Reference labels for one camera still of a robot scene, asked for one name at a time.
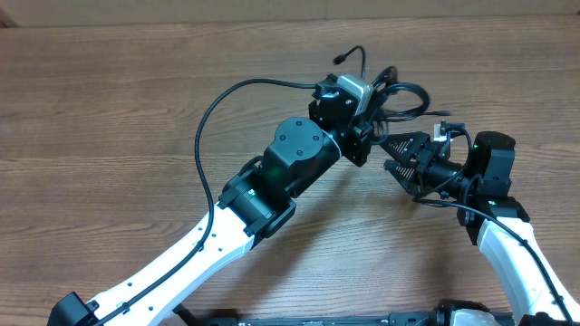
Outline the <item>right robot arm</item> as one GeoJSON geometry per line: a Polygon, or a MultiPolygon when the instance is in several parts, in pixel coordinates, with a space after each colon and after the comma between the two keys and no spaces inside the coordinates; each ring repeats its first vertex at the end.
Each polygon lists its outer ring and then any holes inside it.
{"type": "Polygon", "coordinates": [[[470,242],[491,264],[520,325],[576,325],[579,304],[541,252],[525,208],[509,194],[516,142],[460,125],[395,134],[381,144],[385,170],[414,202],[457,211],[470,242]]]}

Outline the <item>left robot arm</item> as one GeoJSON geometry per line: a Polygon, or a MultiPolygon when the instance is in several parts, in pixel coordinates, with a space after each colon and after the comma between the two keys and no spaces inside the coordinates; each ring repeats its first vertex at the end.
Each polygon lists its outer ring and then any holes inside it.
{"type": "Polygon", "coordinates": [[[51,325],[161,325],[203,282],[272,236],[299,197],[340,158],[362,166],[370,152],[364,79],[329,75],[309,85],[308,117],[284,120],[263,155],[225,185],[194,229],[124,283],[84,302],[71,292],[54,305],[51,325]]]}

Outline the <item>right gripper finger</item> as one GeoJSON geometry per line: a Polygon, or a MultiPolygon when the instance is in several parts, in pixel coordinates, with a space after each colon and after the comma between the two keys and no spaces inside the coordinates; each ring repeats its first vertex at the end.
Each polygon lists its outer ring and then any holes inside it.
{"type": "Polygon", "coordinates": [[[418,157],[426,144],[430,142],[430,135],[421,131],[402,134],[391,134],[381,144],[390,156],[398,163],[410,163],[418,157]]]}
{"type": "Polygon", "coordinates": [[[386,160],[383,164],[383,168],[395,178],[407,194],[413,197],[419,197],[423,191],[421,175],[417,171],[417,166],[415,161],[412,161],[407,167],[395,160],[386,160]]]}

